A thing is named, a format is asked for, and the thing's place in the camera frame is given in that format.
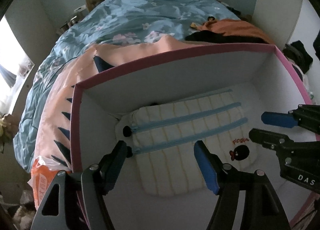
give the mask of screw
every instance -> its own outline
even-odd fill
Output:
[[[98,164],[92,164],[90,166],[90,170],[97,170],[99,168],[99,165]]]
[[[264,175],[264,171],[261,170],[261,169],[258,169],[256,172],[257,172],[257,174],[258,174],[259,176],[263,176],[263,175]]]
[[[64,170],[60,170],[58,173],[57,173],[57,175],[58,176],[64,176],[65,175],[65,171]]]
[[[289,164],[291,163],[291,161],[292,161],[292,160],[291,160],[291,158],[289,158],[289,157],[288,157],[288,158],[285,158],[285,160],[284,160],[284,162],[285,162],[286,165],[289,165]]]
[[[229,163],[225,163],[222,165],[224,170],[231,170],[232,166]]]

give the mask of orange blanket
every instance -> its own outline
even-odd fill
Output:
[[[221,21],[207,21],[202,26],[197,26],[199,31],[212,31],[223,34],[223,36],[249,36],[261,38],[269,44],[274,42],[256,26],[241,20],[223,19]]]

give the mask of white striped pouch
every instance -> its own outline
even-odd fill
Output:
[[[142,107],[129,117],[132,150],[143,188],[151,195],[172,196],[205,187],[193,153],[197,140],[239,170],[257,157],[256,144],[248,137],[248,120],[230,89]],[[229,152],[241,144],[249,147],[249,156],[231,161]]]

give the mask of window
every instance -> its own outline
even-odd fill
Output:
[[[9,112],[33,66],[4,16],[0,20],[0,114]]]

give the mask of blue floral comforter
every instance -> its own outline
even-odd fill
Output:
[[[208,16],[238,19],[216,0],[105,0],[98,5],[59,38],[35,75],[13,139],[19,164],[30,172],[41,113],[65,63],[83,54],[92,43],[152,43],[164,34],[182,40],[194,32],[192,22],[203,23]]]

